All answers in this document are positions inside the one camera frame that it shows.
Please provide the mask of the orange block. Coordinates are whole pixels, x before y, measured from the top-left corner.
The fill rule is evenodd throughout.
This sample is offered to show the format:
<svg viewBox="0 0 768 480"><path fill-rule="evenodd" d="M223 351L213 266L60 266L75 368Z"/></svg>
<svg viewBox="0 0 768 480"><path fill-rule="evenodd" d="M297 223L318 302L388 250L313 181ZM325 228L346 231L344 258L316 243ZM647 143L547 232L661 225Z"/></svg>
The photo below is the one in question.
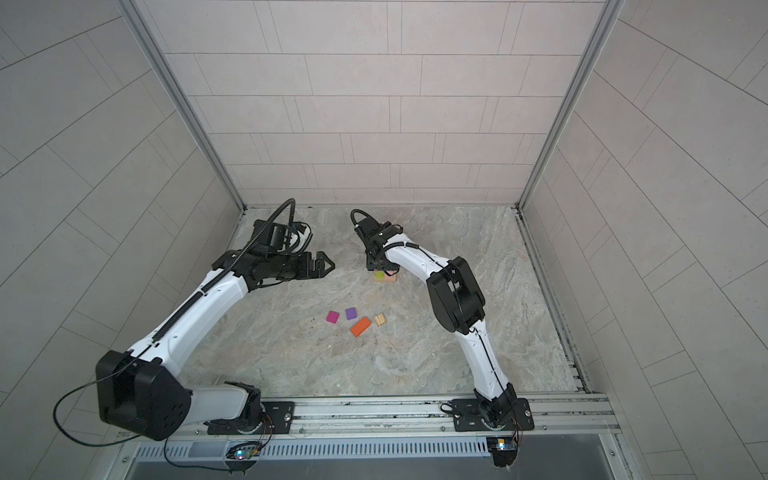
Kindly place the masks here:
<svg viewBox="0 0 768 480"><path fill-rule="evenodd" d="M350 328L350 332L354 337L359 337L371 325L372 321L368 317L363 317Z"/></svg>

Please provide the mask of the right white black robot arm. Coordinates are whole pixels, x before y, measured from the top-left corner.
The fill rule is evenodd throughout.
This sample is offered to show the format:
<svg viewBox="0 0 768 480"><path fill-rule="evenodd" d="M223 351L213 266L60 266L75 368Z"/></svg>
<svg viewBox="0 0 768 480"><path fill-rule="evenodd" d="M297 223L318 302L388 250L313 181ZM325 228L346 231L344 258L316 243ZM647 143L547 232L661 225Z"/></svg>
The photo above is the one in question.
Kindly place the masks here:
<svg viewBox="0 0 768 480"><path fill-rule="evenodd" d="M405 269L425 283L435 318L456 336L469 364L483 421L491 428L515 426L518 397L492 348L486 300L467 261L436 255L405 234L375 234L364 245L372 269Z"/></svg>

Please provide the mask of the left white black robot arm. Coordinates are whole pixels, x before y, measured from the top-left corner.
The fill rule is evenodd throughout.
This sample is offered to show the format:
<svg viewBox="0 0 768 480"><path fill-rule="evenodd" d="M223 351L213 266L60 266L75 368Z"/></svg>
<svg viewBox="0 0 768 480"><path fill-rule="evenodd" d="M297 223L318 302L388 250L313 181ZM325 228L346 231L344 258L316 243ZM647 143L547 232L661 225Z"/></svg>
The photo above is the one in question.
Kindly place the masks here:
<svg viewBox="0 0 768 480"><path fill-rule="evenodd" d="M204 423L211 434L249 434L265 422L261 393L242 382L184 386L178 376L197 345L248 293L328 275L334 262L319 251L299 255L229 250L203 283L163 323L127 351L108 351L96 365L98 412L113 426L153 440Z"/></svg>

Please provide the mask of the left controller board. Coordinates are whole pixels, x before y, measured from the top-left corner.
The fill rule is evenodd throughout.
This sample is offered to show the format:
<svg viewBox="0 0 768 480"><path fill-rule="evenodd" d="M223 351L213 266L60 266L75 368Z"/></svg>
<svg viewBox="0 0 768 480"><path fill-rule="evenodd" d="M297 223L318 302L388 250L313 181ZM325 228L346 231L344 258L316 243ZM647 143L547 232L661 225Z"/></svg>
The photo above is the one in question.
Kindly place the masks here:
<svg viewBox="0 0 768 480"><path fill-rule="evenodd" d="M226 454L227 461L248 462L256 461L261 454L265 443L261 441L248 441L231 446Z"/></svg>

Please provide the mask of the controller board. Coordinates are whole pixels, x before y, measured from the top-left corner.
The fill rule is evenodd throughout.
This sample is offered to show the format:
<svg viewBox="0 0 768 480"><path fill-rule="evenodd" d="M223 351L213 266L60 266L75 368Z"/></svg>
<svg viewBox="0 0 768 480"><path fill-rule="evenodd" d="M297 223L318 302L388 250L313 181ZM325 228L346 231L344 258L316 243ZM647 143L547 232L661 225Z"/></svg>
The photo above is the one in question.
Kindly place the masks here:
<svg viewBox="0 0 768 480"><path fill-rule="evenodd" d="M256 461L261 454L265 443L261 441L248 441L231 446L226 454L227 461L248 462Z"/></svg>
<svg viewBox="0 0 768 480"><path fill-rule="evenodd" d="M511 467L516 462L519 441L514 437L487 437L486 444L495 467Z"/></svg>

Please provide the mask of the right controller board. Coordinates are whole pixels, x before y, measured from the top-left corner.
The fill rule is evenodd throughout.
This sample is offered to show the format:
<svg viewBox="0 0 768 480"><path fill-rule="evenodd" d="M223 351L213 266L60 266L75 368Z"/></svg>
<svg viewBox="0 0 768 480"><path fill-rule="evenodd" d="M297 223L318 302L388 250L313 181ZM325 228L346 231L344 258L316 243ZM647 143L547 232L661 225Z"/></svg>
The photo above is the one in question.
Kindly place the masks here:
<svg viewBox="0 0 768 480"><path fill-rule="evenodd" d="M486 444L495 467L511 467L516 462L519 441L514 437L487 437Z"/></svg>

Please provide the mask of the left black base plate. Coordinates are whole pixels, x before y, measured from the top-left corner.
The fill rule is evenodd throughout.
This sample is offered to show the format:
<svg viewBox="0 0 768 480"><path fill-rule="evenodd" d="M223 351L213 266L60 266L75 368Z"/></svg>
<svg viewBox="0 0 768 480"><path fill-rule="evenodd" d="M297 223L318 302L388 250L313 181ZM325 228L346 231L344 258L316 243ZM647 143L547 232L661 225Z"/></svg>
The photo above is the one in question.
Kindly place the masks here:
<svg viewBox="0 0 768 480"><path fill-rule="evenodd" d="M269 435L290 431L295 403L251 402L235 419L205 422L209 435Z"/></svg>

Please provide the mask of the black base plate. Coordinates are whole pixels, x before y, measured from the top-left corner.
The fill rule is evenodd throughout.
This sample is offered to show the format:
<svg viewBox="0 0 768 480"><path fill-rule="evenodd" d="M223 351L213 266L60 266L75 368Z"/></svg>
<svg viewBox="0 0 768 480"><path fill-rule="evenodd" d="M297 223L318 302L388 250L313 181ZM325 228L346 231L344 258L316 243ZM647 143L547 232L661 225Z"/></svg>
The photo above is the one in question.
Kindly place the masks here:
<svg viewBox="0 0 768 480"><path fill-rule="evenodd" d="M518 398L510 414L499 426L492 427L482 415L479 402L476 399L453 399L441 406L454 424L456 432L511 432L531 431L535 428L533 415L528 400Z"/></svg>
<svg viewBox="0 0 768 480"><path fill-rule="evenodd" d="M209 435L269 435L290 431L295 403L251 402L235 419L205 422Z"/></svg>

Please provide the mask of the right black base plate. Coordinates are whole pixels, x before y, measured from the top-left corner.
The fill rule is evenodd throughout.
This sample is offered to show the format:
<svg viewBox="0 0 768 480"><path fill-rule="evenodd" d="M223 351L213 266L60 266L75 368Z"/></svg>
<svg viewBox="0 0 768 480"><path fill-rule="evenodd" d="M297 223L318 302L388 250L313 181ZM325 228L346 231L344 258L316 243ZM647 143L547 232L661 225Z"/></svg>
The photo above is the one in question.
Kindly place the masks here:
<svg viewBox="0 0 768 480"><path fill-rule="evenodd" d="M453 399L441 406L454 424L456 432L511 432L531 431L535 428L533 415L528 400L518 398L510 414L499 426L492 427L482 415L479 402L476 399Z"/></svg>

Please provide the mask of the aluminium mounting rail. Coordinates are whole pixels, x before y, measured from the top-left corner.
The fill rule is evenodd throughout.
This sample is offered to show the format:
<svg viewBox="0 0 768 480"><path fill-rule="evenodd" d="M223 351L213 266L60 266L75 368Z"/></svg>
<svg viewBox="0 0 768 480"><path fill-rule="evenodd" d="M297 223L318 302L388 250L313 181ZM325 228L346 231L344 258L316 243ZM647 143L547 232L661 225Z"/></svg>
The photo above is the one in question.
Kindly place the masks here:
<svg viewBox="0 0 768 480"><path fill-rule="evenodd" d="M528 400L535 428L532 435L602 434L621 431L604 394L520 393ZM512 435L511 432L456 432L441 406L472 394L406 396L286 397L295 403L290 431L282 439L437 437Z"/></svg>

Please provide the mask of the left aluminium corner post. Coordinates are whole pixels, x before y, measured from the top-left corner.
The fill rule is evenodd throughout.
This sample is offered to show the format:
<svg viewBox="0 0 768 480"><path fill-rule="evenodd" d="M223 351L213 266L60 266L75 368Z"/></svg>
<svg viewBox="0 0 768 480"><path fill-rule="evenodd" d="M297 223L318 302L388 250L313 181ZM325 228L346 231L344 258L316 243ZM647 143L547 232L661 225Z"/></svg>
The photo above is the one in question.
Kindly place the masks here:
<svg viewBox="0 0 768 480"><path fill-rule="evenodd" d="M198 115L195 113L189 98L183 92L179 81L173 74L170 64L161 51L159 44L152 36L148 24L139 11L136 2L131 0L116 0L115 3L139 47L145 54L150 66L157 75L161 86L168 94L170 100L176 107L180 118L189 130L192 138L195 140L198 148L223 182L226 191L229 193L238 210L241 213L244 213L246 205L238 193L230 175L227 173L220 156L215 151L215 148L205 132Z"/></svg>

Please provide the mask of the aluminium corner post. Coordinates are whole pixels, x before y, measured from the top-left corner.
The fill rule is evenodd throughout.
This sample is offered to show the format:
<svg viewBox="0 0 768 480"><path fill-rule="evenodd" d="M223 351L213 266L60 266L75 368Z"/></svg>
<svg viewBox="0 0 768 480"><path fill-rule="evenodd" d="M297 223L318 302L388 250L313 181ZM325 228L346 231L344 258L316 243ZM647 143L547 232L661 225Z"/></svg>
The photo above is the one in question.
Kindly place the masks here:
<svg viewBox="0 0 768 480"><path fill-rule="evenodd" d="M227 173L220 156L215 151L215 148L205 132L198 115L195 113L189 98L183 92L179 81L173 74L170 64L161 51L159 44L152 36L148 24L139 11L136 2L131 0L116 0L115 3L139 47L145 54L150 66L157 75L161 86L168 94L170 100L176 107L180 118L189 130L192 138L195 140L198 148L223 182L226 191L229 193L238 210L241 213L244 213L246 205L238 193L230 175Z"/></svg>
<svg viewBox="0 0 768 480"><path fill-rule="evenodd" d="M553 155L557 142L567 125L570 115L575 109L579 96L596 65L601 50L618 19L623 4L624 1L621 0L608 0L602 7L593 32L588 38L583 55L577 64L576 71L570 81L562 104L545 138L537 161L534 164L531 176L525 185L519 202L517 203L517 209L520 212L523 212L531 202L535 189L543 177L544 170Z"/></svg>

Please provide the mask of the right aluminium corner post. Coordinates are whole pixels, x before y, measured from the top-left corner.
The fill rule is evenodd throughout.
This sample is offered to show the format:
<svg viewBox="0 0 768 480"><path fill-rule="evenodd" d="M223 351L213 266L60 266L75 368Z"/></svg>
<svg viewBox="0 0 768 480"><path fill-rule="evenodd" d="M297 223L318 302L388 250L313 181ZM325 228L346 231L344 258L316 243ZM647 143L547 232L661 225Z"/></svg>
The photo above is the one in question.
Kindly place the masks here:
<svg viewBox="0 0 768 480"><path fill-rule="evenodd" d="M575 109L579 96L596 65L601 50L618 19L623 4L624 1L621 0L608 0L602 7L593 32L588 38L583 55L577 64L576 71L570 81L562 104L545 138L537 161L534 164L531 176L525 185L519 202L517 203L517 209L520 212L523 212L531 202L535 189L543 177L544 170L553 155L557 142L567 125L570 115Z"/></svg>

